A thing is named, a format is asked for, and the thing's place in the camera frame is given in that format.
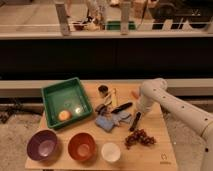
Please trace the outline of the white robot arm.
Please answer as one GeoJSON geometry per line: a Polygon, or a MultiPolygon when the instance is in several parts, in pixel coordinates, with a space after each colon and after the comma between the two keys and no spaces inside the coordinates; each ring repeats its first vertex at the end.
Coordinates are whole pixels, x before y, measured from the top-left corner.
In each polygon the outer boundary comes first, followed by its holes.
{"type": "Polygon", "coordinates": [[[167,87],[163,78],[143,81],[136,109],[146,114],[157,102],[194,130],[206,142],[200,171],[213,171],[213,114],[171,95],[167,87]]]}

